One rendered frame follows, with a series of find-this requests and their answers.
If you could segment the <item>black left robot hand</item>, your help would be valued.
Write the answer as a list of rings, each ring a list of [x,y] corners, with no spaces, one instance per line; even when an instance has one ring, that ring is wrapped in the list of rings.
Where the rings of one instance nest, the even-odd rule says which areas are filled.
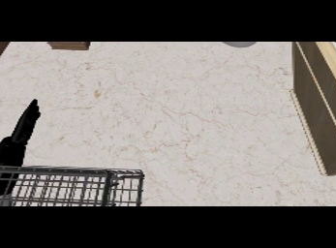
[[[20,168],[24,165],[26,147],[39,117],[40,108],[37,100],[33,100],[18,120],[14,133],[0,141],[0,169]],[[18,178],[17,173],[0,173],[0,196],[12,194]]]

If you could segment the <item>brown wooden block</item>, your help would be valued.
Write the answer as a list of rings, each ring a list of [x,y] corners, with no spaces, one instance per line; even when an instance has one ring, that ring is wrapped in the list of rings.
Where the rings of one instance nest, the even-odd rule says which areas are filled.
[[[89,42],[49,42],[49,46],[54,49],[65,50],[89,50]]]

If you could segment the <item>grey round object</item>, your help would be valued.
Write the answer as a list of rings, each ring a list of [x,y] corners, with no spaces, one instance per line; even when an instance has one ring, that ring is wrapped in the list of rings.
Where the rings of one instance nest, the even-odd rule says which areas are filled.
[[[232,47],[251,47],[257,42],[223,42]]]

